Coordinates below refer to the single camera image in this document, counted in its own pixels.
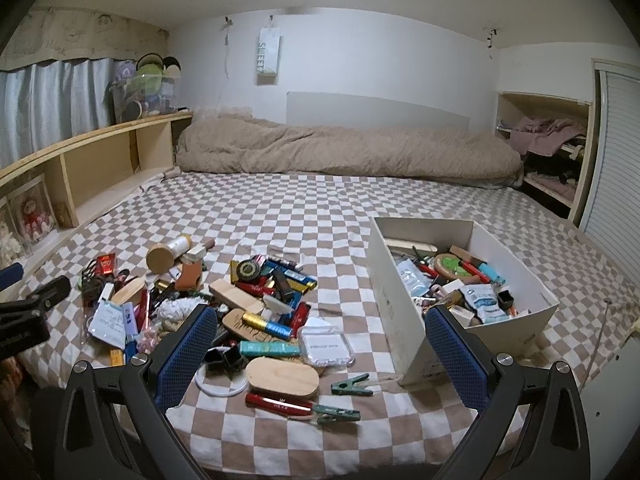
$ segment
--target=sliding door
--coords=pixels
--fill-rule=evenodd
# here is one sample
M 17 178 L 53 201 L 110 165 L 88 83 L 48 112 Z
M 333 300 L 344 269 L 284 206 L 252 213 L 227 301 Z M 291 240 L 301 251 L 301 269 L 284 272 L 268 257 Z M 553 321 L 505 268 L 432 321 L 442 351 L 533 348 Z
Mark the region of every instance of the sliding door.
M 640 285 L 640 72 L 597 62 L 600 140 L 580 228 Z

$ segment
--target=open box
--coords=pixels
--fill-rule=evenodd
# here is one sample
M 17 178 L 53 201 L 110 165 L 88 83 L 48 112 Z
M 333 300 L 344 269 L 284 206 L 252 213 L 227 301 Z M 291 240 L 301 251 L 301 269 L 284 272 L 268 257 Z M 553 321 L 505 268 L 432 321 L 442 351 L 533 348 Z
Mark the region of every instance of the open box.
M 422 316 L 386 245 L 392 239 L 435 245 L 441 253 L 456 245 L 486 260 L 506 279 L 516 309 L 528 309 L 531 314 L 467 329 L 493 354 L 524 354 L 558 306 L 558 298 L 507 247 L 472 220 L 372 218 L 367 269 L 400 384 L 428 380 L 444 368 L 427 341 Z

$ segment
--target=rolled comforter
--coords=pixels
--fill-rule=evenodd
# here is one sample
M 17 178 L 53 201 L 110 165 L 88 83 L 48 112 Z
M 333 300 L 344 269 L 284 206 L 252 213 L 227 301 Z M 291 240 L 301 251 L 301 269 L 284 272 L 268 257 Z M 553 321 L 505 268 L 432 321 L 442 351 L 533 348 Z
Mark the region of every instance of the rolled comforter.
M 252 118 L 197 121 L 176 163 L 207 173 L 326 173 L 510 184 L 520 156 L 492 134 L 457 128 L 288 126 Z

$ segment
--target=blue handle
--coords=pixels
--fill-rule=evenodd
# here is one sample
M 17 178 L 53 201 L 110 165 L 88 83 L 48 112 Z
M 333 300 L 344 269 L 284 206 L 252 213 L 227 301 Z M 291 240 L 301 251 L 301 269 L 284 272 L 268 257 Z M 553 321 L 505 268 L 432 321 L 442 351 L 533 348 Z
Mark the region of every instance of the blue handle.
M 18 283 L 24 276 L 24 269 L 21 264 L 15 262 L 0 270 L 0 291 L 9 288 L 14 283 Z

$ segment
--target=red pen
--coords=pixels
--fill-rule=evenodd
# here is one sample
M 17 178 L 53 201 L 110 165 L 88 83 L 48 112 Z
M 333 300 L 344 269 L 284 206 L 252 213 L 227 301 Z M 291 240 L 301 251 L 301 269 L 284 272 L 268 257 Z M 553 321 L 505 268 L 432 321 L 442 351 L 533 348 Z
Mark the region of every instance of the red pen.
M 283 397 L 270 399 L 258 394 L 246 394 L 244 403 L 247 406 L 262 408 L 268 412 L 277 413 L 284 416 L 307 416 L 312 415 L 313 403 L 309 400 L 290 400 Z
M 484 272 L 481 272 L 480 270 L 476 269 L 469 262 L 464 262 L 463 260 L 460 260 L 460 267 L 465 269 L 466 272 L 470 272 L 471 274 L 478 276 L 481 282 L 491 283 L 491 279 L 489 279 L 489 277 Z

